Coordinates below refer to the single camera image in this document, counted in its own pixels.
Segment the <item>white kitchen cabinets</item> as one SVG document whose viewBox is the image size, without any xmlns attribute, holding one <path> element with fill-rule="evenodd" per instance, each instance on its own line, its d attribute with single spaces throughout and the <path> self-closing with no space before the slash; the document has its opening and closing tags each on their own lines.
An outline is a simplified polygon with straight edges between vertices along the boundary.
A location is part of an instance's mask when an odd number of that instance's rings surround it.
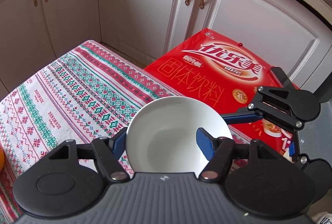
<svg viewBox="0 0 332 224">
<path fill-rule="evenodd" d="M 302 89 L 331 74 L 323 0 L 1 0 L 1 96 L 86 40 L 149 65 L 203 28 L 244 44 Z"/>
</svg>

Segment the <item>red drink carton box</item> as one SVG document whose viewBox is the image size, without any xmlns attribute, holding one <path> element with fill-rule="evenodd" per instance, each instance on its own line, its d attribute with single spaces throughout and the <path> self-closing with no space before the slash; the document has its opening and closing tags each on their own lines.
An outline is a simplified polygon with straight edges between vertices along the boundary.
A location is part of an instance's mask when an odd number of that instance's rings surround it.
<svg viewBox="0 0 332 224">
<path fill-rule="evenodd" d="M 271 68 L 242 44 L 205 28 L 145 71 L 179 94 L 228 114 L 246 108 L 259 86 L 282 86 Z"/>
</svg>

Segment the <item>patterned tablecloth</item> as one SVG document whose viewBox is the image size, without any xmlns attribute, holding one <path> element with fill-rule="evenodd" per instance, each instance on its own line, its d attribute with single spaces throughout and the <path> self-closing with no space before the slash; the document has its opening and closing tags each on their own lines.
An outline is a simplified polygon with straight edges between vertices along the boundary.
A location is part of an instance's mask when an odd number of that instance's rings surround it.
<svg viewBox="0 0 332 224">
<path fill-rule="evenodd" d="M 1 101 L 1 223 L 21 215 L 15 180 L 56 146 L 111 137 L 148 102 L 176 94 L 93 40 L 36 72 Z"/>
</svg>

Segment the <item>bumpy orange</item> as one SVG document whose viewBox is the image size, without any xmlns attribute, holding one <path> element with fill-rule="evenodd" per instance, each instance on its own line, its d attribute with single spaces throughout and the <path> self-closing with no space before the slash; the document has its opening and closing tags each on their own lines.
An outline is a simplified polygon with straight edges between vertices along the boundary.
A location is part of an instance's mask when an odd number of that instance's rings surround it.
<svg viewBox="0 0 332 224">
<path fill-rule="evenodd" d="M 0 147 L 0 171 L 3 170 L 4 165 L 5 165 L 5 154 L 2 147 Z"/>
</svg>

